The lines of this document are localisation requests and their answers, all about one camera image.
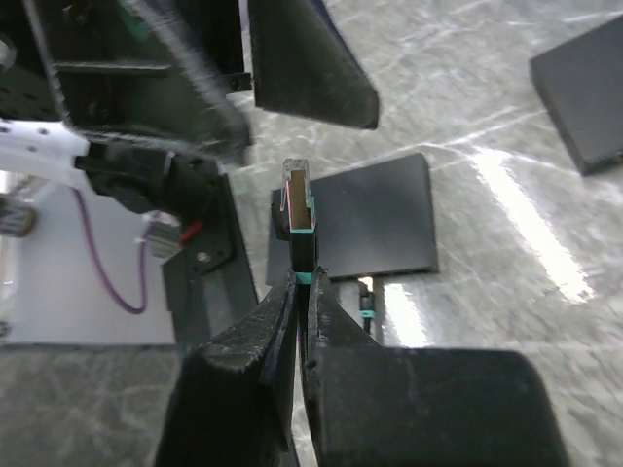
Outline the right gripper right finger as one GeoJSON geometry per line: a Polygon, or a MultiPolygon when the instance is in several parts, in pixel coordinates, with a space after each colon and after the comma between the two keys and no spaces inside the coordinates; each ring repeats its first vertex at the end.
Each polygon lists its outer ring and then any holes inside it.
{"type": "Polygon", "coordinates": [[[540,374],[519,352],[387,347],[311,278],[304,396],[322,466],[566,466],[540,374]]]}

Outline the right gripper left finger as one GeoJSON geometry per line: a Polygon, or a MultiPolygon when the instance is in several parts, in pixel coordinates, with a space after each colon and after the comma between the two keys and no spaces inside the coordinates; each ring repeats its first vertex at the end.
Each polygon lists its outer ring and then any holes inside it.
{"type": "Polygon", "coordinates": [[[169,399],[158,466],[294,466],[296,275],[188,351],[169,399]]]}

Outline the black network switch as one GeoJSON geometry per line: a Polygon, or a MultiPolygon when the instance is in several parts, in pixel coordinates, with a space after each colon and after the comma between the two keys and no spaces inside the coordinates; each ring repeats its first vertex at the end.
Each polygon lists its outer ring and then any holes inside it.
{"type": "Polygon", "coordinates": [[[622,159],[622,18],[532,58],[531,81],[578,172],[622,159]]]}
{"type": "Polygon", "coordinates": [[[310,182],[319,263],[336,280],[439,269],[429,165],[415,153],[310,182]]]}

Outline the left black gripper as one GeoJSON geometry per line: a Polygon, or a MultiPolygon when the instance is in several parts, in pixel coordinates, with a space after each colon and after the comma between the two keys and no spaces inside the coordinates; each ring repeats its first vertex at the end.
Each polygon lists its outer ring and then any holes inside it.
{"type": "Polygon", "coordinates": [[[57,112],[97,142],[242,161],[250,90],[235,1],[31,1],[57,112]]]}

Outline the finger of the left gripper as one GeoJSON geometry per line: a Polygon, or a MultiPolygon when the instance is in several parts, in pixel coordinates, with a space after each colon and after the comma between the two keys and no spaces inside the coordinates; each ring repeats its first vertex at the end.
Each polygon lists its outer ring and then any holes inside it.
{"type": "Polygon", "coordinates": [[[380,98],[322,1],[247,3],[257,107],[375,129],[380,98]]]}

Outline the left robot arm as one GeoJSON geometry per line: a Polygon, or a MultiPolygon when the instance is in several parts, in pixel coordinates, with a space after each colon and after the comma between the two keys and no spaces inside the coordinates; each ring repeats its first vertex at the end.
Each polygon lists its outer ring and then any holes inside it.
{"type": "Polygon", "coordinates": [[[1,166],[196,220],[252,145],[232,100],[374,129],[380,99],[321,1],[5,1],[1,166]]]}

